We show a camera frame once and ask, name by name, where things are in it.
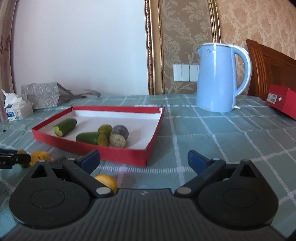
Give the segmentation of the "cucumber piece tapered end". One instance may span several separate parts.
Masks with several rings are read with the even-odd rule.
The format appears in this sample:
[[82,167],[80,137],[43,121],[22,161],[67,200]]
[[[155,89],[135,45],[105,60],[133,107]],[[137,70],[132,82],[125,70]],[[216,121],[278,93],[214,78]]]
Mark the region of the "cucumber piece tapered end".
[[91,144],[91,145],[98,145],[98,146],[108,146],[108,138],[105,133],[99,132],[85,132],[80,133],[75,138],[76,142]]

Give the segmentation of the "tissue pack with cat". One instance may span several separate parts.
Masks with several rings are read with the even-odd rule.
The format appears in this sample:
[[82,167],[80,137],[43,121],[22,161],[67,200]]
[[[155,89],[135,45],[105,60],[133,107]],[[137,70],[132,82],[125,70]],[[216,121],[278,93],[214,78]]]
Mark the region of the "tissue pack with cat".
[[22,97],[18,97],[15,93],[6,93],[1,90],[5,96],[4,109],[9,121],[19,121],[30,116],[33,113],[31,102]]

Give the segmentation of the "grey patterned paper bag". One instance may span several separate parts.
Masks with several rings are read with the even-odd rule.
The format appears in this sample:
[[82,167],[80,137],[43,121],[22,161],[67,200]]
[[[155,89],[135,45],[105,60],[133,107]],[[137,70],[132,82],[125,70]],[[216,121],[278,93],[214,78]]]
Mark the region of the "grey patterned paper bag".
[[69,90],[58,82],[32,83],[21,87],[21,96],[25,96],[32,108],[55,108],[67,101],[86,97],[100,97],[101,93],[91,89]]

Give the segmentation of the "red shallow box tray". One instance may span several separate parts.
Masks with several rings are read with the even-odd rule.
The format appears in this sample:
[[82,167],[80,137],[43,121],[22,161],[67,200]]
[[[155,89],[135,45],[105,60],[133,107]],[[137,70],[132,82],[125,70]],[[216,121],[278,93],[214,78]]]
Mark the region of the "red shallow box tray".
[[35,140],[104,161],[147,167],[165,107],[72,106],[32,128]]

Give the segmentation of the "light blue electric kettle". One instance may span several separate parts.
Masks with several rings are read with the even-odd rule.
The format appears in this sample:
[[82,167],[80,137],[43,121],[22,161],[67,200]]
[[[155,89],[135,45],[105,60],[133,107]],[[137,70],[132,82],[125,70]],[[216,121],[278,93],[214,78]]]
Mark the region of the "light blue electric kettle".
[[[234,44],[205,43],[198,49],[200,57],[196,105],[213,113],[229,113],[236,106],[236,97],[247,87],[252,64],[247,50]],[[244,77],[237,86],[235,56],[244,63]]]

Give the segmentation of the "red cardboard box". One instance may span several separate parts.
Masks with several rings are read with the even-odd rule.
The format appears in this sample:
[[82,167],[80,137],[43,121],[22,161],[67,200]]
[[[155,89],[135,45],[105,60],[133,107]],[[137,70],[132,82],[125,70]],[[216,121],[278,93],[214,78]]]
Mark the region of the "red cardboard box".
[[265,102],[294,120],[296,119],[296,92],[288,87],[271,84]]

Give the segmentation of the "wooden headboard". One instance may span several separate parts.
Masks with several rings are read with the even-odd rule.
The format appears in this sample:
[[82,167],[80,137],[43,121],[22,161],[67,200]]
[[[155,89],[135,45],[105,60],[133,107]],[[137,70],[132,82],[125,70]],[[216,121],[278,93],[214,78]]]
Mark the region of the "wooden headboard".
[[252,62],[248,95],[267,100],[270,85],[288,87],[295,91],[296,61],[254,40],[246,41]]

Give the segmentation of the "pink patterned curtain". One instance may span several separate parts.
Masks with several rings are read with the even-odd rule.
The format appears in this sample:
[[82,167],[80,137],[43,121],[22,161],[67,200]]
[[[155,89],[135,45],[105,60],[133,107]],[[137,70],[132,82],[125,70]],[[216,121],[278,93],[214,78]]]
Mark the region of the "pink patterned curtain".
[[16,0],[1,1],[1,90],[14,92],[11,70],[11,45]]

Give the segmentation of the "white wall switch panel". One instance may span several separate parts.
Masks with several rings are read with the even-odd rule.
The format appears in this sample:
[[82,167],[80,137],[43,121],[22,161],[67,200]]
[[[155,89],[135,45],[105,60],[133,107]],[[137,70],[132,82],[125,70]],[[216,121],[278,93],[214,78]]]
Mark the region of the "white wall switch panel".
[[174,64],[173,80],[175,82],[197,82],[199,65]]

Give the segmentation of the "gold picture frame moulding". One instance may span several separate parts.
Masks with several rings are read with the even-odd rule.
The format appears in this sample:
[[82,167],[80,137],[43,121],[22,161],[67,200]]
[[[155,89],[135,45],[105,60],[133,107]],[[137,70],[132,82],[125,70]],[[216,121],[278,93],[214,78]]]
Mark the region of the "gold picture frame moulding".
[[165,93],[164,50],[160,1],[144,0],[148,92]]

